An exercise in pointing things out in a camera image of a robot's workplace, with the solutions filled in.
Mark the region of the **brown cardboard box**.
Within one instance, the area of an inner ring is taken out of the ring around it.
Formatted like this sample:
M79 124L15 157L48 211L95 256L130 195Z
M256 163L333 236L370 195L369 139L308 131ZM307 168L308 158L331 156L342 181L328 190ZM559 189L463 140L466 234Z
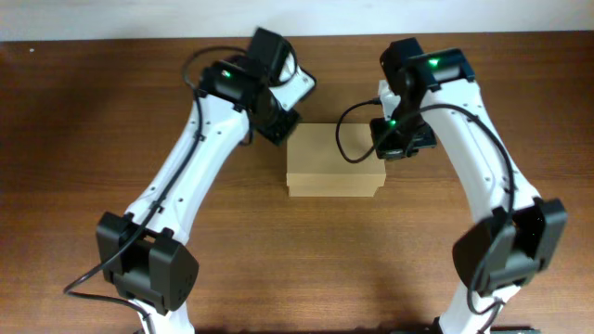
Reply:
M385 164L370 156L347 162L332 123L301 123L287 143L287 187L293 198L371 198L386 180Z

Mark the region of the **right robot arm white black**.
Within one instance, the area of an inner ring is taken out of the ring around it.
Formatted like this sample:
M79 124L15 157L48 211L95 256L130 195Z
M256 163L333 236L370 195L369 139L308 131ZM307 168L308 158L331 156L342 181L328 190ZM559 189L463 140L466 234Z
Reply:
M514 163L460 49L426 53L407 38L390 43L380 64L384 115L370 123L378 158L442 145L473 220L452 250L458 289L429 330L489 333L508 301L549 267L567 212L559 199L542 199Z

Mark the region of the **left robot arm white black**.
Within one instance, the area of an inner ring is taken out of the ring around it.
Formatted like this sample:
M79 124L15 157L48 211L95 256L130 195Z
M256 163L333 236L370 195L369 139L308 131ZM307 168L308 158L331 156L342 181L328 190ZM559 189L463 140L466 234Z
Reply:
M138 314L144 333L191 333L187 297L199 263L186 245L201 203L232 151L255 133L282 145L301 117L295 105L316 87L293 46L259 28L247 48L203 69L190 83L187 124L165 163L122 215L100 218L105 280Z

